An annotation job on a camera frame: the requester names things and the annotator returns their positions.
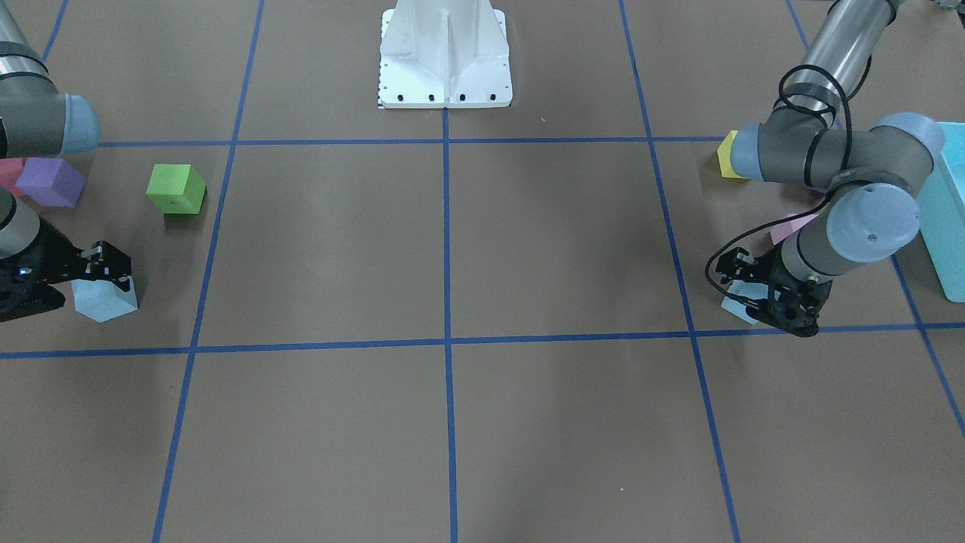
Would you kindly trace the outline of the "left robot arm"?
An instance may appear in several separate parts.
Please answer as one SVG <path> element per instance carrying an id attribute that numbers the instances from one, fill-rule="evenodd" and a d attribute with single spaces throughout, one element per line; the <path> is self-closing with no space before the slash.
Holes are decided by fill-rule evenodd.
<path id="1" fill-rule="evenodd" d="M 802 62 L 779 81 L 767 120 L 735 134 L 728 162 L 736 175 L 823 193 L 807 223 L 765 254 L 729 241 L 706 263 L 706 279 L 754 321 L 816 336 L 836 278 L 919 234 L 919 192 L 945 145 L 940 124 L 897 112 L 857 131 L 850 108 L 900 5 L 835 1 Z"/>

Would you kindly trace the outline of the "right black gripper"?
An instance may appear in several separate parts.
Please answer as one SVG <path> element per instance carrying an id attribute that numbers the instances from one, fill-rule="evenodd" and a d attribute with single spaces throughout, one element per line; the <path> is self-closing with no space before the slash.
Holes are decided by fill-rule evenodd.
<path id="1" fill-rule="evenodd" d="M 1 262 L 1 321 L 11 322 L 65 305 L 53 287 L 78 278 L 84 268 L 82 250 L 49 222 L 39 224 L 38 237 L 26 250 Z"/>

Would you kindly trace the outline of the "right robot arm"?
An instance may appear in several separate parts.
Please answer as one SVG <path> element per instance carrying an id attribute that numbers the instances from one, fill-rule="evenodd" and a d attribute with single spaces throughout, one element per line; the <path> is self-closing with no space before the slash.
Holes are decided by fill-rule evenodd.
<path id="1" fill-rule="evenodd" d="M 66 157 L 96 148 L 100 122 L 93 107 L 82 96 L 57 89 L 5 3 L 1 35 L 2 158 Z M 54 285 L 81 278 L 89 264 L 87 251 L 2 189 L 3 322 L 63 307 L 65 296 Z"/>

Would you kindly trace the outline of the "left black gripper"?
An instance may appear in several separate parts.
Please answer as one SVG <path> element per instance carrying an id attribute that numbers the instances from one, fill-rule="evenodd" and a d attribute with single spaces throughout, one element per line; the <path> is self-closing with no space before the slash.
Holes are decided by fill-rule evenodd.
<path id="1" fill-rule="evenodd" d="M 759 258 L 759 271 L 767 291 L 757 301 L 757 320 L 798 337 L 819 333 L 818 317 L 829 299 L 833 282 L 800 281 L 787 271 L 777 252 Z"/>

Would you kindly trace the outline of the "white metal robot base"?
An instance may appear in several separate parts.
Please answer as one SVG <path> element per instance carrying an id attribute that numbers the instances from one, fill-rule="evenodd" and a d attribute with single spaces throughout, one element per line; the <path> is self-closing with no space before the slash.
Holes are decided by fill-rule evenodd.
<path id="1" fill-rule="evenodd" d="M 399 1 L 383 11 L 377 104 L 386 109 L 513 103 L 507 18 L 489 1 Z"/>

